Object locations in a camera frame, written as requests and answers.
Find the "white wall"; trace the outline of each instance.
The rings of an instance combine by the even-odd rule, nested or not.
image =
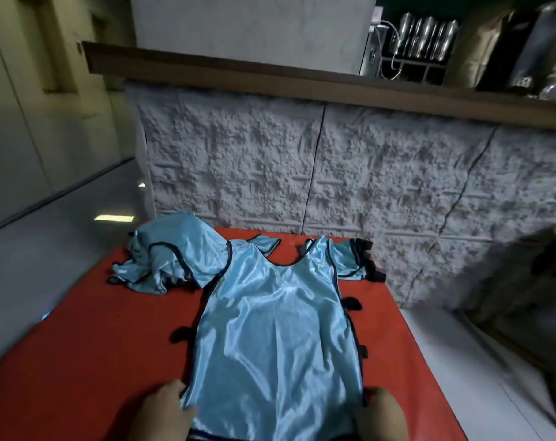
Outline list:
[[[108,21],[119,32],[121,42],[133,44],[134,39],[129,6],[123,0],[52,2],[63,39],[62,57],[71,70],[77,92],[43,91],[31,40],[28,42],[31,34],[27,34],[19,15],[22,7],[19,0],[0,0],[0,52],[49,187],[58,192],[122,157],[113,106],[103,79],[88,73],[85,57],[77,45],[95,39],[91,13]],[[125,110],[117,111],[118,116],[126,114]],[[12,124],[7,120],[3,125],[16,126]]]
[[[49,193],[49,185],[0,57],[0,220]]]
[[[376,0],[131,0],[137,45],[358,74]]]

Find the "red tablecloth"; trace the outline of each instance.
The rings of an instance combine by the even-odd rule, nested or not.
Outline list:
[[[219,232],[227,239],[259,233]],[[268,235],[282,238],[270,257],[278,263],[295,261],[296,246],[306,239]],[[153,296],[107,285],[111,263],[124,259],[120,249],[94,267],[0,360],[0,441],[124,439],[142,397],[183,376],[187,345],[168,337],[194,323],[201,292]],[[412,440],[465,440],[385,285],[340,281],[340,288],[363,306],[350,316],[369,351],[364,384],[397,398]]]

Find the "wooden countertop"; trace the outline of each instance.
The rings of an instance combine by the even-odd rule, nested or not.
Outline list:
[[[91,42],[83,47],[93,74],[556,130],[556,103],[545,100]]]

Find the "hanging clothes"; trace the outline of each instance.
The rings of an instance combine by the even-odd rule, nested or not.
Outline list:
[[[368,276],[371,244],[321,236],[307,241],[296,263],[277,265],[266,258],[275,239],[225,241],[193,214],[164,218],[160,229],[162,219],[141,226],[130,246],[139,255],[135,265],[141,259],[142,266],[204,287],[206,306],[190,337],[192,378],[181,399],[184,408],[199,408],[189,439],[356,439],[352,415],[362,405],[367,353],[337,277]],[[170,251],[168,264],[151,260],[163,249]],[[140,290],[120,266],[113,267],[116,278]]]

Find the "person's right hand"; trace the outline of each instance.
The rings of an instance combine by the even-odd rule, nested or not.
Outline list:
[[[403,409],[388,390],[376,387],[368,407],[355,414],[355,426],[362,441],[408,441]]]
[[[180,393],[186,385],[178,379],[150,394],[139,409],[127,441],[185,441],[196,407],[180,408]]]

